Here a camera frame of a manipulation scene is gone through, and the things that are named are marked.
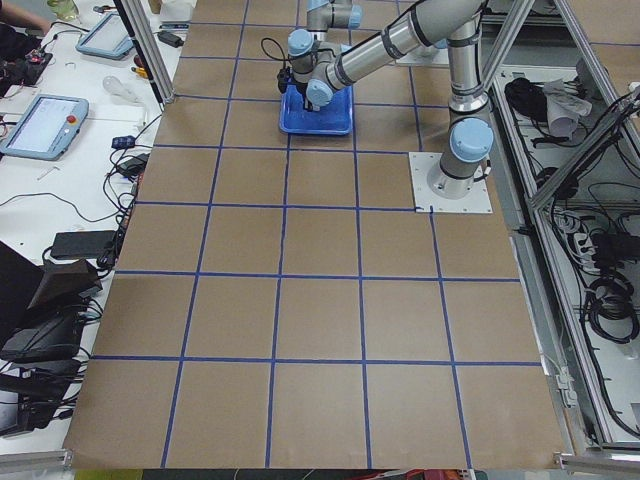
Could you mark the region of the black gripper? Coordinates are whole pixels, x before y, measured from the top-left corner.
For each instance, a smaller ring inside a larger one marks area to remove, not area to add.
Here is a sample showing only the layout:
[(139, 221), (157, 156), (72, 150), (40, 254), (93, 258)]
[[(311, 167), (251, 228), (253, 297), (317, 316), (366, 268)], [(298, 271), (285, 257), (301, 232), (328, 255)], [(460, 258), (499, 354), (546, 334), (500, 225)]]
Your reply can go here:
[(304, 106), (304, 109), (306, 111), (309, 111), (309, 112), (319, 112), (320, 111), (320, 107), (318, 105), (314, 104), (312, 102), (312, 100), (308, 96), (304, 97), (303, 106)]

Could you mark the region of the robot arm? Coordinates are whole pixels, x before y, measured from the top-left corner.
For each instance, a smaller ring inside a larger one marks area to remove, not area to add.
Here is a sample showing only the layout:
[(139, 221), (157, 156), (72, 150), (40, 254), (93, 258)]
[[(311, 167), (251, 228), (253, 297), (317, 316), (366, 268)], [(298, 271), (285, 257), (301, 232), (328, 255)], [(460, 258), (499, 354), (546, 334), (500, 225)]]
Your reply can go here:
[(357, 29), (363, 9), (348, 0), (308, 0), (306, 29), (316, 40), (324, 40), (330, 29)]
[(319, 111), (340, 91), (391, 62), (448, 69), (448, 144), (427, 182), (442, 198), (462, 199), (481, 181), (476, 171), (494, 143), (481, 72), (484, 8), (482, 1), (416, 1), (379, 32), (343, 47), (326, 35), (333, 28), (359, 27), (361, 7), (351, 1), (310, 1), (305, 27), (288, 36), (278, 88), (295, 88), (305, 110)]

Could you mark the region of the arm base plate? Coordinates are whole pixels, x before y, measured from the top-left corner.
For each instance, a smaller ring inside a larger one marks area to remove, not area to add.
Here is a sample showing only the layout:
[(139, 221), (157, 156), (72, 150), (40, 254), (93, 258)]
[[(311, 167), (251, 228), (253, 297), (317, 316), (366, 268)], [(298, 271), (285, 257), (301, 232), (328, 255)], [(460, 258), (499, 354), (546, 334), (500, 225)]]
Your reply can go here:
[(480, 167), (465, 180), (447, 176), (438, 152), (409, 152), (409, 170), (417, 213), (492, 214), (493, 209)]

